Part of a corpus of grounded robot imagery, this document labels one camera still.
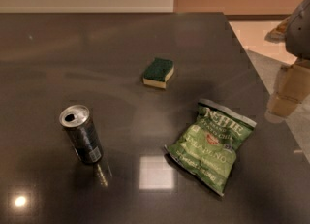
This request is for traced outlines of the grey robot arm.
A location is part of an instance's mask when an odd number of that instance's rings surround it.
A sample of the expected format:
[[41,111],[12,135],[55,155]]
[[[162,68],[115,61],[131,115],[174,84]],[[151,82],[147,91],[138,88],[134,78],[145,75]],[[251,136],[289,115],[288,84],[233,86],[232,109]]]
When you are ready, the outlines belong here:
[[310,95],[310,0],[303,0],[290,15],[285,46],[296,61],[277,73],[265,113],[271,123],[282,122]]

